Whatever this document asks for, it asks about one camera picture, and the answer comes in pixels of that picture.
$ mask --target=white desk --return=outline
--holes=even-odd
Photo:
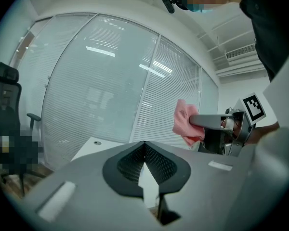
[[[95,141],[99,141],[101,144],[94,144]],[[122,145],[122,143],[105,141],[95,137],[90,137],[88,141],[83,145],[83,147],[76,153],[72,161],[81,156],[101,152],[119,145]],[[147,208],[157,206],[158,200],[156,199],[156,197],[158,196],[158,184],[153,178],[146,164],[144,164],[141,170],[138,185],[144,190],[144,204],[147,206]]]

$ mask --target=office chair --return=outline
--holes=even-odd
[[[42,152],[37,141],[31,136],[21,136],[18,104],[21,85],[17,83],[19,74],[17,69],[0,63],[0,164],[7,173],[1,174],[1,179],[8,175],[18,174],[22,194],[25,195],[24,174],[36,177],[45,176],[32,171],[32,164],[38,163],[38,153]],[[34,114],[27,114],[31,118],[30,130],[34,121],[41,118]]]

